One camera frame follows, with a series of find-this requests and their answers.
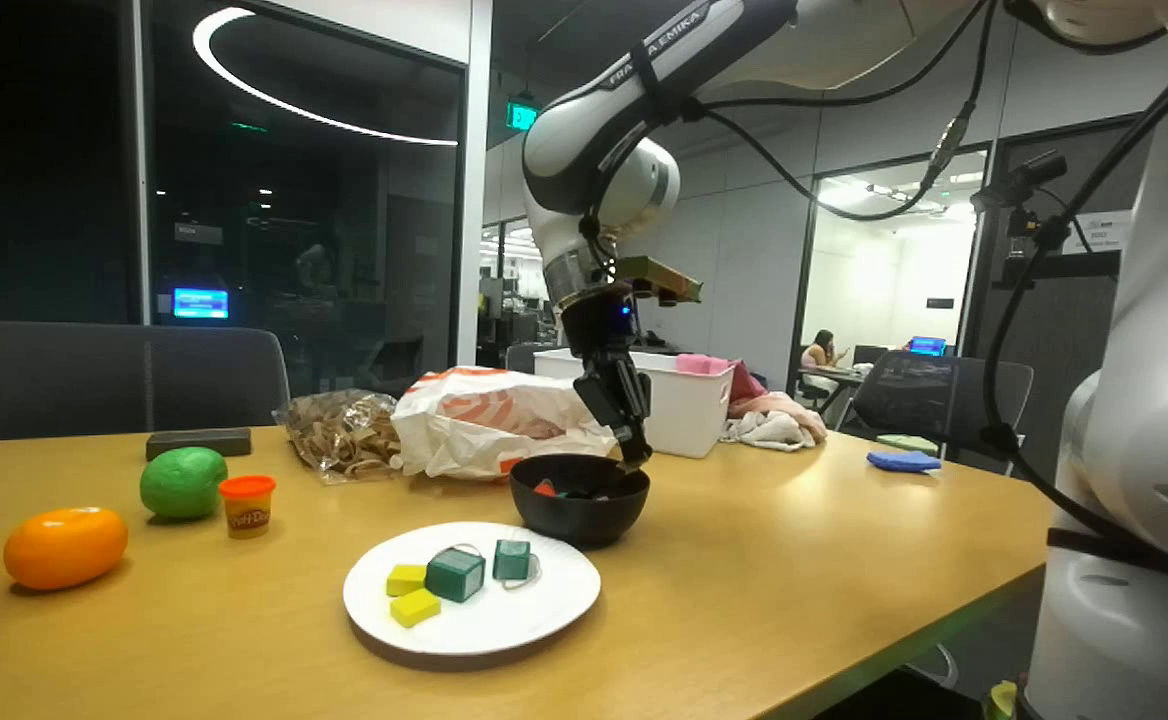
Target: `desk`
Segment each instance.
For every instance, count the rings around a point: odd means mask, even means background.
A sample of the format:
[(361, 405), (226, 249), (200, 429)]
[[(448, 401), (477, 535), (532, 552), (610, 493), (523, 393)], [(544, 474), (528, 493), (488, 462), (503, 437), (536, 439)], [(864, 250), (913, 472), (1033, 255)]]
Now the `desk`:
[(0, 569), (0, 720), (27, 715), (811, 715), (1042, 565), (1053, 509), (1014, 481), (933, 481), (818, 452), (721, 443), (654, 454), (623, 544), (590, 552), (605, 595), (562, 637), (488, 667), (383, 661), (343, 616), (343, 573), (441, 521), (519, 522), (499, 482), (320, 482), (274, 429), (233, 472), (278, 481), (274, 526), (149, 522), (145, 437), (0, 443), (0, 548), (41, 509), (105, 504), (128, 565), (18, 595)]

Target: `orange fruit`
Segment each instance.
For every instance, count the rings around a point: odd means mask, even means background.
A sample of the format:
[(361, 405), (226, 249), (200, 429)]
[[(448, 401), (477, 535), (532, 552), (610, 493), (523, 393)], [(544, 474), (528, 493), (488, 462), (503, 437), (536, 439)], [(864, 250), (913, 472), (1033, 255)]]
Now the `orange fruit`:
[(8, 574), (30, 590), (108, 574), (128, 548), (128, 522), (108, 509), (52, 509), (27, 515), (4, 548)]

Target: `floor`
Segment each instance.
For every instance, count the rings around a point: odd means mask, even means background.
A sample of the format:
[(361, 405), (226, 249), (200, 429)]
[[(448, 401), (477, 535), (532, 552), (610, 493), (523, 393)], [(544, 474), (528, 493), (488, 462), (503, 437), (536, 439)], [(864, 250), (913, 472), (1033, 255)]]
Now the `floor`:
[(914, 673), (892, 673), (844, 704), (826, 708), (818, 720), (980, 720), (980, 704), (955, 695)]

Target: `ceiling light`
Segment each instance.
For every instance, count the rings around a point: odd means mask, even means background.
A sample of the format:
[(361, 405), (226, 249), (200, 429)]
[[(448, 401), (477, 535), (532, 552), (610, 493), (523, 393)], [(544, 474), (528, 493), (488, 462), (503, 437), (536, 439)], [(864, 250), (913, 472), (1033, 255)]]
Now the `ceiling light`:
[(982, 171), (953, 171), (946, 185), (980, 185)]
[(975, 204), (946, 204), (943, 221), (946, 225), (975, 225)]
[(849, 180), (830, 180), (818, 188), (818, 204), (830, 204), (830, 207), (849, 207), (849, 204), (864, 204), (872, 193), (872, 185), (849, 175)]
[(193, 49), (197, 49), (197, 55), (200, 55), (200, 59), (202, 59), (223, 82), (233, 82), (233, 87), (239, 87), (239, 91), (247, 91), (247, 95), (256, 95), (256, 98), (263, 98), (263, 104), (272, 104), (272, 108), (278, 108), (278, 110), (290, 110), (290, 114), (304, 114), (304, 121), (310, 121), (310, 124), (328, 124), (328, 126), (338, 126), (338, 132), (350, 132), (350, 135), (373, 135), (373, 141), (389, 141), (389, 142), (457, 146), (457, 141), (441, 141), (441, 135), (401, 135), (401, 132), (378, 132), (378, 126), (363, 126), (363, 124), (349, 124), (349, 121), (335, 121), (335, 114), (320, 114), (320, 110), (310, 110), (310, 108), (287, 104), (287, 98), (267, 95), (267, 91), (259, 91), (256, 82), (233, 74), (233, 70), (214, 59), (214, 53), (212, 53), (212, 34), (214, 34), (219, 27), (245, 21), (245, 17), (256, 17), (256, 10), (247, 10), (247, 9), (219, 9), (219, 10), (202, 17), (202, 21), (193, 27)]

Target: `glass wall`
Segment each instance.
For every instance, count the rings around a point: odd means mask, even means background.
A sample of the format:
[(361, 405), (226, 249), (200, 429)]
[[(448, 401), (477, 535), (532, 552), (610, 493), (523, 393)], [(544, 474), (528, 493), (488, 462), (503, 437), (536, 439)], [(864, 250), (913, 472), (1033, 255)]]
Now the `glass wall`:
[(528, 367), (528, 353), (555, 343), (555, 336), (555, 311), (528, 221), (488, 225), (478, 232), (477, 358)]
[[(889, 210), (914, 194), (919, 175), (922, 161), (834, 171), (818, 180), (818, 204), (860, 216)], [(818, 207), (800, 339), (826, 329), (840, 362), (857, 362), (857, 347), (902, 347), (913, 336), (955, 343), (972, 284), (972, 193), (980, 185), (982, 150), (962, 150), (902, 216), (864, 225)]]
[(452, 362), (465, 70), (274, 9), (151, 9), (154, 318), (267, 322), (296, 393)]
[(0, 316), (136, 318), (119, 9), (0, 0)]
[(465, 63), (274, 2), (0, 0), (0, 318), (263, 322), (296, 393), (448, 367), (461, 132)]

